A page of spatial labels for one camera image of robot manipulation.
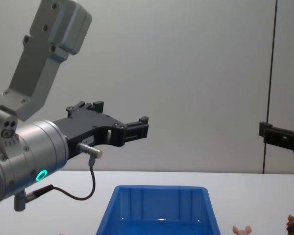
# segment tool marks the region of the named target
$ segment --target black bracket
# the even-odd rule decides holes
[[[69,159],[80,154],[76,150],[79,142],[91,147],[107,144],[123,146],[126,142],[147,137],[148,117],[142,117],[138,122],[123,123],[109,115],[103,114],[103,102],[79,102],[66,108],[68,117],[55,121],[67,138]]]
[[[261,122],[259,135],[264,137],[264,143],[290,149],[294,152],[294,131],[276,128],[271,124]]]

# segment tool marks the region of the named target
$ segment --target white table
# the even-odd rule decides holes
[[[14,212],[13,197],[0,203],[0,235],[95,235],[115,186],[181,185],[208,189],[221,234],[251,225],[255,235],[286,235],[294,215],[294,175],[95,172],[97,188],[88,201],[52,191]],[[77,196],[91,190],[87,171],[60,171],[26,191],[53,184]]]

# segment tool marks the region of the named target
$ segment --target screw hole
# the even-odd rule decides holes
[[[48,30],[48,25],[45,24],[45,25],[43,26],[43,31],[46,32],[47,30]]]
[[[54,3],[54,4],[51,5],[51,9],[52,9],[52,10],[57,9],[57,7],[58,7],[58,4],[56,4],[56,3]]]
[[[23,42],[24,43],[28,43],[28,41],[29,41],[29,37],[28,36],[25,36],[24,39],[23,39]]]
[[[54,52],[54,51],[55,51],[55,46],[51,46],[51,47],[50,47],[50,51],[51,51],[51,52]]]

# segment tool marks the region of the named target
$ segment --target blue plastic bin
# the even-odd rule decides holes
[[[118,186],[97,235],[220,235],[208,190]]]

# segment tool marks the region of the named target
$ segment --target gray wall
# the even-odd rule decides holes
[[[80,100],[124,122],[150,117],[146,140],[99,146],[103,170],[261,172],[275,0],[81,0],[93,22],[44,108],[56,120]],[[0,1],[0,92],[39,5]],[[88,157],[65,169],[87,169]]]
[[[278,2],[269,122],[294,130],[294,0]],[[265,172],[294,173],[294,153],[267,146]]]

